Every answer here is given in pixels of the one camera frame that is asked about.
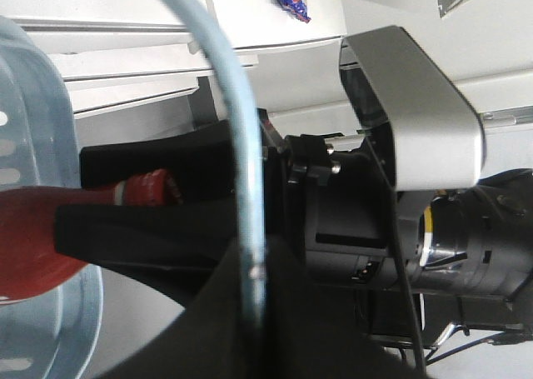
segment silver screw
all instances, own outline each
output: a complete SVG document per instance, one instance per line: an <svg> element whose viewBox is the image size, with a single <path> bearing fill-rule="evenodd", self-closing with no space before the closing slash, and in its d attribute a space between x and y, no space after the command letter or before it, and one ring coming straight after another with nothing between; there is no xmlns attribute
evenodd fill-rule
<svg viewBox="0 0 533 379"><path fill-rule="evenodd" d="M341 171L341 163L338 161L331 161L331 173L336 175Z"/></svg>

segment transparent plastic bowl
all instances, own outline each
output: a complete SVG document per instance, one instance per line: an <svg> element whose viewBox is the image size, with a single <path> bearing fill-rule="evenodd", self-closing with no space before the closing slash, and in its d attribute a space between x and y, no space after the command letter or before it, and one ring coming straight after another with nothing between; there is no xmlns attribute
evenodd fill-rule
<svg viewBox="0 0 533 379"><path fill-rule="evenodd" d="M79 187L72 107L47 56L0 17L0 191L31 185ZM80 377L102 299L100 269L89 266L39 297L0 306L0 378Z"/></svg>

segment blue wire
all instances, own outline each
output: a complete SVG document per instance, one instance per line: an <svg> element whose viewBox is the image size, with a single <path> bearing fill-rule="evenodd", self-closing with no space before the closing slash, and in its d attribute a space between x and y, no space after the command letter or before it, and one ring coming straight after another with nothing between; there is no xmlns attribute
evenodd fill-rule
<svg viewBox="0 0 533 379"><path fill-rule="evenodd" d="M236 194L242 315L262 328L266 308L262 145L252 88L232 45L197 0L162 0L188 27L211 62L229 111L237 162Z"/></svg>

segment red bottle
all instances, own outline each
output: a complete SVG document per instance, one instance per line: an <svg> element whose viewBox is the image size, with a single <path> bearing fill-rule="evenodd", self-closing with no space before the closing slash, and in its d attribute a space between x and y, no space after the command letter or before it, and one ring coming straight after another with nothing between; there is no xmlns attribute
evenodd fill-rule
<svg viewBox="0 0 533 379"><path fill-rule="evenodd" d="M22 187L0 192L0 304L52 290L87 265L55 252L53 220L57 207L165 206L181 202L176 183L164 169L95 190Z"/></svg>

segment black fabric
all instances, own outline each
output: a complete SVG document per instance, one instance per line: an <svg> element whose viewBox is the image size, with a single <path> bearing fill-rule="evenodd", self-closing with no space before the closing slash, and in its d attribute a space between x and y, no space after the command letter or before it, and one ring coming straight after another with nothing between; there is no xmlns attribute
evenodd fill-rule
<svg viewBox="0 0 533 379"><path fill-rule="evenodd" d="M424 377L365 339L347 309L324 297L280 242L269 245L268 273L270 308L260 377ZM190 307L136 356L101 378L251 377L239 315L238 255L230 247Z"/></svg>

